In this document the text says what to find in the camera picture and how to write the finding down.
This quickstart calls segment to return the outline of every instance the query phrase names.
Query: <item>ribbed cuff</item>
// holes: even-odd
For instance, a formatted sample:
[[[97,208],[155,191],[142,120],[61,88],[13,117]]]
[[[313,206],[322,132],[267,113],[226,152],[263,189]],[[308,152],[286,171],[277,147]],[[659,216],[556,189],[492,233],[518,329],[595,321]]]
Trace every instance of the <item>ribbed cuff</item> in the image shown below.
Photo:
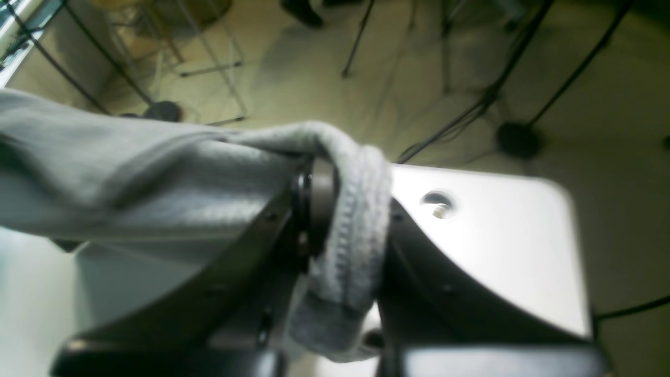
[[[356,345],[365,315],[307,292],[293,312],[289,332],[316,353],[342,352]]]

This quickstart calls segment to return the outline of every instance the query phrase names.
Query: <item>beige floor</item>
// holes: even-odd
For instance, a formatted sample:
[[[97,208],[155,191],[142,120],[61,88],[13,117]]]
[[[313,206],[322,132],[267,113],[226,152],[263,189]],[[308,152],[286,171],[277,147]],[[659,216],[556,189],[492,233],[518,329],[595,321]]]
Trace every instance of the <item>beige floor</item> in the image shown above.
[[[379,1],[352,76],[340,71],[363,7],[317,10],[327,27],[303,28],[277,0],[237,1],[226,21],[245,63],[230,70],[249,116],[227,125],[255,129],[305,119],[337,125],[390,160],[439,129],[471,104],[494,78],[514,35],[488,1],[471,1],[450,47],[439,37],[438,0],[420,0],[417,27],[407,32],[410,0]],[[612,17],[597,2],[557,1],[537,39],[505,87],[502,106],[452,142],[438,142],[412,164],[536,174],[556,180],[574,196],[580,218],[590,300],[601,313],[670,293],[670,36],[631,13],[615,39],[539,122],[548,145],[531,163],[494,152],[502,120],[524,120],[552,94],[588,53]],[[211,65],[198,40],[182,30],[177,41],[187,63]],[[206,31],[222,62],[228,42],[222,24]],[[451,64],[444,78],[445,57]],[[140,62],[151,85],[152,59]],[[216,72],[180,78],[163,70],[159,99],[177,101],[185,121],[208,123],[238,113]],[[451,91],[443,94],[450,81]],[[118,79],[105,91],[116,113],[144,105]],[[621,376],[670,376],[670,307],[613,320],[602,339]]]

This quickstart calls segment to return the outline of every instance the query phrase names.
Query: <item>gray sweatshirt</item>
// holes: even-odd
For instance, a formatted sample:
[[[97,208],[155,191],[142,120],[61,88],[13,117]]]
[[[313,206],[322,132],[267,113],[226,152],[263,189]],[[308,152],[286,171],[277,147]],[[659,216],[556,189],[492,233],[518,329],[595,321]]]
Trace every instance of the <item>gray sweatshirt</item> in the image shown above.
[[[381,151],[325,123],[233,131],[96,115],[5,89],[0,225],[112,248],[220,247],[289,184],[287,152],[329,159],[341,182],[326,252],[289,332],[338,361],[359,358],[381,281],[391,168]]]

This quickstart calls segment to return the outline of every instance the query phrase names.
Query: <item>black cable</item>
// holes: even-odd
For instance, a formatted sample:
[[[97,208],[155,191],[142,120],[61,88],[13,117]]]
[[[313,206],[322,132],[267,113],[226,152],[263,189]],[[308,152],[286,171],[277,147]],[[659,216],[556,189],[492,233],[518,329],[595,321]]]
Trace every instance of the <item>black cable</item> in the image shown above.
[[[445,140],[444,143],[448,143],[448,142],[450,142],[450,141],[456,139],[456,138],[457,138],[463,131],[465,131],[465,129],[466,129],[466,128],[467,128],[473,121],[477,120],[477,118],[479,117],[479,114],[477,114],[477,113],[472,114],[472,115],[473,115],[473,116],[472,116],[470,119],[464,119],[464,120],[462,121],[461,125],[456,126],[455,128],[452,128],[452,129],[450,129],[450,130],[448,130],[448,131],[445,131],[445,132],[444,132],[444,133],[443,133],[443,134],[436,140],[436,142],[441,141],[441,140],[443,140],[444,138],[446,138],[447,136],[450,136],[450,135],[452,135],[452,134],[455,134],[455,135],[453,135],[453,136],[450,137],[449,139]],[[398,157],[398,159],[402,159],[402,157],[404,157],[404,155],[406,155],[410,150],[416,148],[416,147],[417,147],[418,145],[420,145],[420,144],[421,144],[421,143],[414,143],[414,144],[412,144],[411,146],[409,146],[406,150],[403,150],[403,152],[400,153],[400,157]]]
[[[531,128],[535,125],[535,123],[544,115],[544,113],[549,110],[549,108],[565,93],[568,88],[570,88],[570,85],[574,83],[574,81],[579,77],[579,75],[586,69],[586,67],[591,63],[591,60],[596,57],[596,55],[605,47],[607,46],[607,43],[610,41],[610,38],[612,37],[612,34],[616,30],[616,28],[619,26],[621,21],[623,20],[624,16],[626,13],[628,13],[628,10],[632,6],[634,0],[626,0],[624,5],[619,9],[618,12],[616,12],[616,16],[614,18],[614,21],[610,24],[610,27],[607,29],[605,34],[600,38],[600,41],[593,47],[593,50],[586,56],[584,61],[575,69],[574,72],[572,72],[572,75],[563,83],[563,86],[558,89],[556,94],[553,95],[553,97],[547,102],[546,105],[537,113],[536,116],[526,125],[526,127]]]
[[[409,161],[410,158],[416,156],[417,153],[422,151],[425,147],[429,146],[431,143],[442,137],[445,132],[449,131],[450,129],[456,127],[457,125],[460,125],[463,120],[473,113],[475,110],[477,110],[479,107],[481,107],[484,104],[484,97],[481,98],[479,101],[475,102],[472,106],[467,108],[465,111],[463,111],[459,116],[454,118],[451,122],[447,123],[441,130],[439,130],[437,133],[433,134],[431,137],[427,138],[424,142],[422,142],[418,147],[416,147],[414,150],[412,150],[410,153],[408,153],[406,156],[400,156],[398,158],[398,161],[396,164],[404,164],[407,161]]]
[[[81,93],[84,97],[86,97],[86,99],[88,99],[88,100],[89,100],[89,101],[90,101],[90,102],[91,102],[91,103],[92,103],[98,110],[100,110],[100,112],[102,112],[102,113],[104,113],[104,114],[107,114],[107,115],[110,115],[110,113],[109,113],[109,111],[107,111],[107,109],[105,109],[105,108],[104,108],[98,101],[96,101],[95,98],[93,98],[92,95],[90,95],[88,92],[86,92],[86,90],[85,90],[81,85],[79,85],[79,83],[76,82],[76,81],[74,80],[74,78],[72,78],[72,76],[70,76],[70,75],[63,69],[63,67],[61,67],[61,66],[54,60],[54,58],[53,58],[51,55],[49,55],[48,52],[46,52],[46,50],[44,49],[44,47],[42,47],[42,45],[35,39],[35,37],[33,36],[33,34],[30,32],[30,30],[28,29],[28,27],[23,23],[23,21],[21,20],[21,18],[19,18],[19,15],[16,14],[16,11],[14,10],[14,7],[9,3],[9,0],[0,0],[0,1],[2,1],[2,2],[5,4],[6,9],[11,13],[11,16],[14,18],[14,21],[16,21],[16,24],[17,24],[17,25],[19,26],[19,28],[21,29],[21,32],[22,32],[22,33],[25,33],[25,34],[28,36],[28,38],[30,39],[30,42],[32,42],[33,45],[34,45],[34,46],[35,46],[35,47],[42,53],[42,55],[44,56],[44,58],[46,58],[46,60],[49,60],[49,63],[51,63],[51,65],[52,65],[58,72],[60,72],[60,74],[63,75],[63,77],[64,77],[70,84],[72,84],[73,87],[75,87],[75,88],[79,91],[79,93]]]
[[[624,316],[627,316],[627,315],[642,313],[643,311],[656,309],[657,307],[661,307],[661,306],[667,305],[667,304],[670,304],[670,295],[665,296],[665,297],[661,297],[658,300],[650,301],[648,303],[636,305],[634,307],[630,307],[630,308],[626,308],[626,309],[621,309],[621,310],[617,310],[617,311],[611,311],[609,313],[596,315],[596,321],[604,321],[606,319],[613,319],[613,318],[624,317]]]

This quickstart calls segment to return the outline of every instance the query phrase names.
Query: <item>stand base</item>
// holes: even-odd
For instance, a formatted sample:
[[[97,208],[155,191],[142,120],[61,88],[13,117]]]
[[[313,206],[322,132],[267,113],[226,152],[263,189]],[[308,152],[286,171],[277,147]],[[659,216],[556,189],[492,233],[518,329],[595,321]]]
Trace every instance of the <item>stand base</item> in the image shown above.
[[[501,151],[524,160],[530,160],[542,148],[537,132],[525,124],[505,123],[496,132],[496,140]]]
[[[144,112],[142,118],[179,122],[182,118],[182,109],[172,101],[155,102]]]

